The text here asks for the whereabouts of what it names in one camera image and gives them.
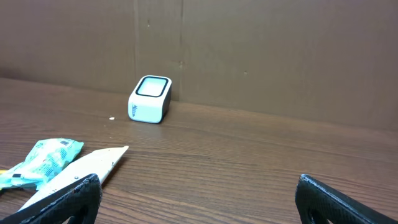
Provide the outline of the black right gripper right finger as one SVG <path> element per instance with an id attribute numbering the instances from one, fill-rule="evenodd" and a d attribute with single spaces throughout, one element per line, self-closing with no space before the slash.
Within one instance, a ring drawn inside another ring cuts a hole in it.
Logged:
<path id="1" fill-rule="evenodd" d="M 298 180 L 295 204 L 302 223 L 397 223 L 307 174 Z"/>

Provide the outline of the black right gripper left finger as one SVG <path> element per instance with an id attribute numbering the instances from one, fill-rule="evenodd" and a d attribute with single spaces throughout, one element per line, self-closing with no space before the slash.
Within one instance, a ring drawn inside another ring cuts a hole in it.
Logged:
<path id="1" fill-rule="evenodd" d="M 96 220 L 102 199 L 99 177 L 89 174 L 56 191 L 48 197 L 1 220 L 14 223 L 68 223 L 91 224 Z"/>

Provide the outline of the white tube gold cap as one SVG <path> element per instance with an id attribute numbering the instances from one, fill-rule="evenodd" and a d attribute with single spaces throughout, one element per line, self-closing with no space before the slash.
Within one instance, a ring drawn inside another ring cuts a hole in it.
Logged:
<path id="1" fill-rule="evenodd" d="M 96 174 L 102 184 L 128 148 L 129 146 L 98 149 L 73 161 L 61 173 L 41 187 L 19 211 L 89 174 Z"/>

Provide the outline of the teal tissue packet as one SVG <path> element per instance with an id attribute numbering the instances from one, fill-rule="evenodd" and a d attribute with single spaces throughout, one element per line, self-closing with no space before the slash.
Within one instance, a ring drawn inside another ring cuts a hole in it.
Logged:
<path id="1" fill-rule="evenodd" d="M 83 145 L 65 138 L 37 141 L 23 162 L 1 174 L 1 188 L 39 190 L 76 158 Z"/>

